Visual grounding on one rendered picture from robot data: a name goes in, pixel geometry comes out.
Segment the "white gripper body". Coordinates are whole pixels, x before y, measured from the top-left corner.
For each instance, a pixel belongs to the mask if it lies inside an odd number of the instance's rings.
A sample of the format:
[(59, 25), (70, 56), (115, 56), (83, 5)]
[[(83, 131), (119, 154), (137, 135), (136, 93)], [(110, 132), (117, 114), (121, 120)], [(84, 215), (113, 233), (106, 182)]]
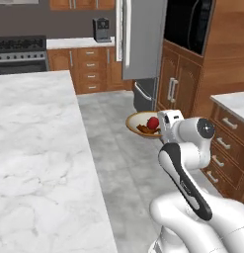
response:
[(160, 126), (160, 131), (161, 131), (161, 141), (163, 143), (167, 143), (169, 141), (169, 137), (168, 137), (169, 119), (166, 116), (164, 111), (159, 111), (157, 113), (157, 117), (159, 120), (159, 126)]

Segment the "red tomato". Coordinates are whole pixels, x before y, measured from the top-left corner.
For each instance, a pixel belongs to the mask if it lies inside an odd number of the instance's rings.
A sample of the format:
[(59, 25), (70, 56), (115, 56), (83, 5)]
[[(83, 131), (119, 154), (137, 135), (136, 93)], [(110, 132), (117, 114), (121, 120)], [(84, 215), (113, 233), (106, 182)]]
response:
[(149, 129), (156, 129), (159, 126), (159, 120), (156, 117), (151, 117), (147, 121), (147, 127)]

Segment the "tan wooden bowl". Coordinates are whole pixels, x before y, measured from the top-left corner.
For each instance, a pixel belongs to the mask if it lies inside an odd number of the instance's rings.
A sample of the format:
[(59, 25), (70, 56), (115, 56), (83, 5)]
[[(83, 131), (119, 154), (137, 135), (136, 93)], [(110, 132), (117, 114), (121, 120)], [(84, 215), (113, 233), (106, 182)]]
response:
[(147, 121), (151, 117), (156, 117), (156, 116), (157, 116), (157, 113), (154, 111), (145, 111), (145, 112), (134, 113), (126, 119), (125, 124), (129, 130), (131, 130), (132, 132), (134, 132), (142, 137), (150, 138), (150, 139), (160, 138), (161, 134), (159, 131), (157, 131), (155, 133), (144, 133), (137, 128), (138, 125), (145, 126), (147, 124)]

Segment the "silver fridge freezer drawer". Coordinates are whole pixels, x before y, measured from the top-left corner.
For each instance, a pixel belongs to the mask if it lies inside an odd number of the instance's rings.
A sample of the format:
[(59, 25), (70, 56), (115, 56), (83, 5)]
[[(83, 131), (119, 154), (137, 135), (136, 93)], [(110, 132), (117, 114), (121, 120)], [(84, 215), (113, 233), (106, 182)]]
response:
[(133, 105), (138, 112), (143, 111), (154, 111), (157, 97), (157, 80), (155, 78), (151, 79), (137, 79), (137, 85), (140, 89), (152, 98), (152, 101), (144, 99), (135, 89), (133, 85)]

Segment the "silver fridge door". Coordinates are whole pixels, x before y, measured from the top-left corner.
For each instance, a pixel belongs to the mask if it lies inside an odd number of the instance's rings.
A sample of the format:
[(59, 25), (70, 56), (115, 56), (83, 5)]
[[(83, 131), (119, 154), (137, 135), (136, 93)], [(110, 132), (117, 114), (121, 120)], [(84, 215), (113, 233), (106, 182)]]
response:
[(124, 64), (125, 0), (122, 13), (122, 78), (155, 78), (159, 72), (168, 0), (131, 0), (130, 66)]

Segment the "wooden cabinet door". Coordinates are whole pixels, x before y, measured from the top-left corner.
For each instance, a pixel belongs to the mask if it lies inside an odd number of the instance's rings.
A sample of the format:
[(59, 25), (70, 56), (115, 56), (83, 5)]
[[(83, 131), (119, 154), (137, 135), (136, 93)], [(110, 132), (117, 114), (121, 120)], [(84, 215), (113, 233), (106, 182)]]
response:
[(161, 73), (158, 87), (157, 109), (168, 110), (171, 109), (171, 100), (167, 99), (169, 80), (171, 77), (176, 77), (179, 56), (177, 53), (163, 47)]
[(175, 108), (182, 112), (184, 118), (191, 115), (200, 75), (199, 65), (184, 57), (180, 58)]

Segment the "wooden drawer front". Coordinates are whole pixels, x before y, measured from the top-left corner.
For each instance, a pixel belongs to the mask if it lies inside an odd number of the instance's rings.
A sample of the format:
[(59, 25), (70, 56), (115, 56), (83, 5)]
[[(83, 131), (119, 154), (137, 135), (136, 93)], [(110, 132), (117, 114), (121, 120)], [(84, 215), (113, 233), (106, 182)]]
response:
[[(225, 143), (230, 144), (230, 149), (226, 150), (222, 145), (220, 145), (216, 141), (218, 137), (222, 137)], [(213, 142), (217, 147), (228, 154), (241, 169), (244, 169), (244, 145), (238, 139), (234, 138), (230, 133), (225, 132), (220, 127), (217, 127), (215, 129)]]
[(241, 169), (231, 158), (228, 154), (226, 154), (221, 149), (213, 146), (211, 148), (211, 156), (216, 155), (217, 159), (220, 162), (224, 163), (223, 167), (219, 167), (212, 159), (210, 160), (209, 165), (213, 165), (230, 183), (235, 189), (237, 189), (243, 175), (244, 169)]
[[(231, 115), (228, 111), (217, 106), (214, 110), (213, 118), (222, 126), (228, 129), (234, 136), (238, 137), (244, 143), (244, 123), (235, 116)], [(233, 124), (238, 125), (237, 129), (232, 129), (227, 126), (222, 119), (228, 118)]]
[[(211, 171), (212, 176), (218, 179), (218, 183), (213, 183), (211, 181), (211, 179), (206, 174), (207, 171)], [(238, 191), (230, 183), (227, 182), (224, 176), (213, 165), (209, 165), (208, 167), (204, 168), (203, 173), (225, 198), (233, 199), (236, 201), (240, 200)]]

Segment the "wooden base cupboard run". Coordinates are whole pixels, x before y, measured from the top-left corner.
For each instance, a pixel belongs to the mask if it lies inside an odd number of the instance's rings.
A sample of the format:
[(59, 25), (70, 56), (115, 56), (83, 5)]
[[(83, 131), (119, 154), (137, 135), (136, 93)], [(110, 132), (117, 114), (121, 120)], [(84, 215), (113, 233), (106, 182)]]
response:
[(51, 71), (70, 72), (77, 95), (132, 89), (132, 80), (122, 80), (113, 46), (49, 49), (47, 56)]

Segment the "grey coffee machine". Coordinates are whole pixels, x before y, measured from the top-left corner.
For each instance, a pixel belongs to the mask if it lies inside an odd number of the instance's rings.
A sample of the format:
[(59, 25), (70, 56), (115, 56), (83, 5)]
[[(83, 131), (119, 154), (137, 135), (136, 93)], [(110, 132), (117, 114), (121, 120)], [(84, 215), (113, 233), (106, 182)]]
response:
[(96, 42), (111, 42), (109, 34), (110, 22), (107, 18), (93, 20), (93, 37)]

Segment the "black and silver stove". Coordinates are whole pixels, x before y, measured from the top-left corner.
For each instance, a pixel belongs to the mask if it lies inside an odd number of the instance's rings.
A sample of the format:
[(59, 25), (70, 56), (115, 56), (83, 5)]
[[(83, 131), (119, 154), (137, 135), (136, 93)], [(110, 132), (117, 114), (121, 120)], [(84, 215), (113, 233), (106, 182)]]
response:
[(46, 36), (0, 37), (0, 75), (46, 71)]

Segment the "silver range hood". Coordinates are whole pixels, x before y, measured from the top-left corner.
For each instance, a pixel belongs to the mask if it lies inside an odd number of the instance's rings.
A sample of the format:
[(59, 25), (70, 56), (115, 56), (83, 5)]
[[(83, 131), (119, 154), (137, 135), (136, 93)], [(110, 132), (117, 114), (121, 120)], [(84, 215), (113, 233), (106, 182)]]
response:
[(0, 5), (32, 5), (39, 4), (39, 0), (0, 0)]

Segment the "black wall oven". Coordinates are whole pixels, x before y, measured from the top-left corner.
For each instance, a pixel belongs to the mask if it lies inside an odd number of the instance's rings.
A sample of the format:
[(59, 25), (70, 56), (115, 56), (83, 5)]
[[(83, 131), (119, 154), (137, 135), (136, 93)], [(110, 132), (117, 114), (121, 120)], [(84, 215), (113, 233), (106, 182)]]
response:
[(164, 39), (203, 54), (213, 0), (168, 0)]

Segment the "wooden wall cupboard run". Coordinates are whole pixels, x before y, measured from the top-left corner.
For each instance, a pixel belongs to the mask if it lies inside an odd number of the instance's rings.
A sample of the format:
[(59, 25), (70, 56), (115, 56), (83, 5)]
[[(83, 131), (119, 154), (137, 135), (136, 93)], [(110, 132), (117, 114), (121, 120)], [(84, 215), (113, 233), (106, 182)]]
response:
[(61, 10), (114, 10), (116, 0), (49, 0), (50, 9)]

